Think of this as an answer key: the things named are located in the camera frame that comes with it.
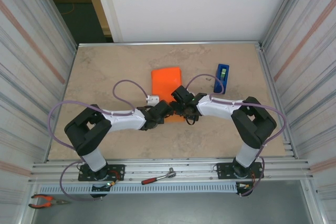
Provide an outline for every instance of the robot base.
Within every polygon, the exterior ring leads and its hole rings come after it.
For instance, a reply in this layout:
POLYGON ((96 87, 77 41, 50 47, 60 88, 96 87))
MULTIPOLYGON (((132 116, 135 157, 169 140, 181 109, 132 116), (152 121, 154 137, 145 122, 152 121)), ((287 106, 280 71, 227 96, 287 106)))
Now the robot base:
POLYGON ((249 172, 244 177, 239 177, 233 169, 233 163, 218 163, 216 164, 218 179, 253 179, 253 174, 256 179, 261 176, 263 170, 260 162, 254 162, 249 172))
POLYGON ((107 164, 97 172, 93 172, 88 164, 79 168, 78 181, 113 181, 124 180, 125 165, 107 164))

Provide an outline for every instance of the corrugated metal wall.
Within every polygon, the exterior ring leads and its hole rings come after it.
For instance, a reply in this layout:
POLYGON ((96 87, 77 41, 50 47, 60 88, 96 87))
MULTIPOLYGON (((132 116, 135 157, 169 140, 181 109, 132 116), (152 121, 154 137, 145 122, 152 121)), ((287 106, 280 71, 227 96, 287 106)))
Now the corrugated metal wall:
POLYGON ((336 223, 336 0, 292 0, 266 58, 300 158, 336 223))
POLYGON ((0 0, 0 223, 15 221, 76 52, 48 0, 0 0))

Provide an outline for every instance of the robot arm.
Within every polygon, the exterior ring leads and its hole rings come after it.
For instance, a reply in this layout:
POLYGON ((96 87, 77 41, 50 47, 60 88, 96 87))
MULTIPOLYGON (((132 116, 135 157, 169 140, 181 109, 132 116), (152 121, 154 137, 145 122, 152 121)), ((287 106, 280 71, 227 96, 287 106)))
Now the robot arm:
POLYGON ((264 141, 277 126, 275 120, 265 109, 242 105, 242 103, 260 104, 253 97, 230 101, 211 98, 205 93, 194 96, 183 86, 178 87, 172 96, 176 101, 170 104, 161 101, 155 106, 138 107, 134 112, 107 111, 110 115, 106 115, 86 108, 65 127, 65 133, 77 154, 85 160, 99 179, 106 175, 107 162, 100 153, 98 145, 107 133, 125 129, 145 131, 153 129, 158 124, 163 124, 164 118, 172 115, 173 112, 183 116, 186 120, 194 120, 194 122, 198 121, 202 115, 217 116, 232 120, 244 141, 233 160, 235 174, 243 178, 249 173, 264 141))
POLYGON ((85 160, 93 172, 100 171, 97 177, 104 177, 103 168, 107 164, 98 149, 107 133, 126 129, 143 131, 153 129, 158 124, 164 123, 164 118, 172 115, 173 109, 165 101, 161 101, 155 106, 138 107, 134 112, 107 112, 111 115, 86 108, 64 129, 77 154, 85 160))
POLYGON ((241 139, 244 141, 233 161, 234 170, 238 177, 246 176, 264 141, 277 126, 275 120, 265 109, 235 105, 241 103, 260 104, 254 97, 248 97, 246 100, 231 101, 211 98, 205 93, 199 93, 194 96, 183 86, 177 88, 172 93, 172 96, 176 102, 172 102, 171 106, 177 114, 187 120, 198 121, 199 116, 212 115, 234 122, 241 139))

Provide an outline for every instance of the green floor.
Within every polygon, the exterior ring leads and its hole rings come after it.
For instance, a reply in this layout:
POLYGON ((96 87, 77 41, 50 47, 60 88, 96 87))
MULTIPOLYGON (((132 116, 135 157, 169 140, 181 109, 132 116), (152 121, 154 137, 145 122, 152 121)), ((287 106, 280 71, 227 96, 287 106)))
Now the green floor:
POLYGON ((56 4, 76 43, 105 43, 108 41, 101 29, 92 4, 56 4))

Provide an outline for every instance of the mounting plate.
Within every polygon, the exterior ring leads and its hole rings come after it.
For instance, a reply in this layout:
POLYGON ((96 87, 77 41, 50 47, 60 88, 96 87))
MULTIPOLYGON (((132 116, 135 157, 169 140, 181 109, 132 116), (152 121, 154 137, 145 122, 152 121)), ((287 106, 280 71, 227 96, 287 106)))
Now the mounting plate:
MULTIPOLYGON (((115 172, 119 174, 119 180, 124 180, 125 175, 125 165, 107 165, 107 175, 104 179, 99 181, 117 181, 117 175, 115 172)), ((78 181, 97 181, 95 179, 94 172, 90 169, 88 164, 81 165, 79 168, 78 181)))
MULTIPOLYGON (((218 163, 216 164, 216 169, 217 169, 217 175, 218 179, 236 179, 236 178, 242 178, 238 177, 233 170, 233 163, 218 163)), ((252 179, 252 172, 254 172, 256 178, 259 178, 261 176, 261 171, 263 167, 260 162, 254 162, 252 164, 250 173, 246 176, 243 177, 242 179, 252 179)))

